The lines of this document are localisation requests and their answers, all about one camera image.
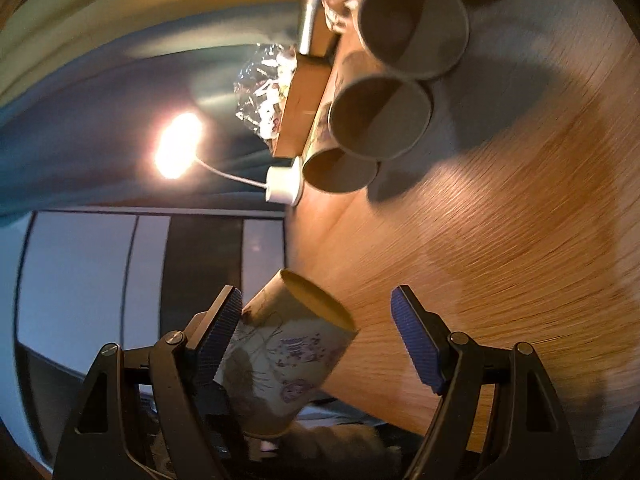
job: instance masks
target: lamp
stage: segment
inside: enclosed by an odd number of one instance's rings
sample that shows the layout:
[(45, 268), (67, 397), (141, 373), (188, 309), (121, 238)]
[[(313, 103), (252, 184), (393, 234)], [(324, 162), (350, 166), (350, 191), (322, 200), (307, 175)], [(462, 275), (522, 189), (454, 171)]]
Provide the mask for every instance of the lamp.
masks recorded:
[(267, 171), (267, 182), (256, 182), (241, 176), (224, 173), (200, 160), (196, 154), (202, 138), (202, 122), (196, 114), (178, 115), (162, 133), (156, 152), (156, 167), (165, 178), (179, 178), (196, 162), (217, 176), (242, 182), (265, 190), (265, 200), (278, 204), (297, 205), (302, 195), (302, 161), (296, 157), (290, 168), (271, 166)]

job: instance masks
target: crumpled foil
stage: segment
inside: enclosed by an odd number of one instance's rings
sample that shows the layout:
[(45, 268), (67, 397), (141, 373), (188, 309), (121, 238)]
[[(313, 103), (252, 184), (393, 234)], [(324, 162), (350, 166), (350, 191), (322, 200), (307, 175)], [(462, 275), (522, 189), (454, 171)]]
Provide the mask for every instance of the crumpled foil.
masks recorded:
[(291, 46), (259, 44), (234, 84), (236, 117), (272, 148), (278, 137), (284, 105), (296, 70)]

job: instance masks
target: metal screw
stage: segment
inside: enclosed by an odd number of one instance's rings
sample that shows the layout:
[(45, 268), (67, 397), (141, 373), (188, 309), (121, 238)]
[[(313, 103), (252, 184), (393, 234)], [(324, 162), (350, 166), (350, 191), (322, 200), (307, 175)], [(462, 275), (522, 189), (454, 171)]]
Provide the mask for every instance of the metal screw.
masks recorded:
[(100, 348), (100, 354), (105, 357), (109, 357), (110, 355), (115, 354), (118, 351), (118, 345), (116, 343), (107, 343), (105, 346)]
[(179, 330), (174, 330), (173, 332), (169, 332), (166, 336), (164, 336), (164, 342), (169, 345), (177, 345), (184, 338), (184, 334)]
[(533, 354), (533, 346), (531, 346), (529, 343), (518, 343), (518, 346), (516, 346), (516, 348), (518, 349), (518, 352), (520, 352), (521, 354), (524, 354), (524, 355)]
[(469, 336), (464, 332), (454, 332), (451, 334), (451, 340), (456, 345), (466, 345), (469, 342)]

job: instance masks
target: purple print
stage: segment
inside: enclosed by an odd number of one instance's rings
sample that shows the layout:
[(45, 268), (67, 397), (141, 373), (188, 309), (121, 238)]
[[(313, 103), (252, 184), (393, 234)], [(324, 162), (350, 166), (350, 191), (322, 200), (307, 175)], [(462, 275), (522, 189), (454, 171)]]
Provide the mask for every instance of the purple print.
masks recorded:
[(298, 400), (301, 396), (306, 394), (309, 390), (315, 388), (313, 384), (304, 379), (296, 379), (290, 383), (285, 383), (280, 391), (280, 398), (283, 402), (289, 404), (294, 400)]
[(320, 334), (287, 337), (281, 339), (276, 348), (276, 366), (278, 368), (295, 367), (299, 364), (319, 362), (325, 354), (325, 348), (320, 346)]

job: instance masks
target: patterned paper cup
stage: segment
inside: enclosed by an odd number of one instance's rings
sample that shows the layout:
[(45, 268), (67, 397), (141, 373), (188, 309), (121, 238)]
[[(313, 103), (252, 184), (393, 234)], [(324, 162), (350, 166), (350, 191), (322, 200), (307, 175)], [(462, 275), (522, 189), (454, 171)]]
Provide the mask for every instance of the patterned paper cup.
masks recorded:
[(278, 272), (247, 304), (216, 375), (244, 433), (283, 434), (356, 334), (337, 300), (291, 270)]

